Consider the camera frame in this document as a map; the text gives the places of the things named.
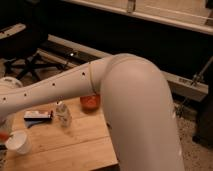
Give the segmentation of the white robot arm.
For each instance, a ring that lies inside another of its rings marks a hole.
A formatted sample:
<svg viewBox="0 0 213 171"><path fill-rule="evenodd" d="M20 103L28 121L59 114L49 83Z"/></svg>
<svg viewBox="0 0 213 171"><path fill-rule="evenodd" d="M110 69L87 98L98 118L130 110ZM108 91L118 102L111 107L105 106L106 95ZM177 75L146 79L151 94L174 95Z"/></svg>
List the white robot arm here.
<svg viewBox="0 0 213 171"><path fill-rule="evenodd" d="M162 71L121 53L0 93L0 118L98 94L120 171L185 171L174 102Z"/></svg>

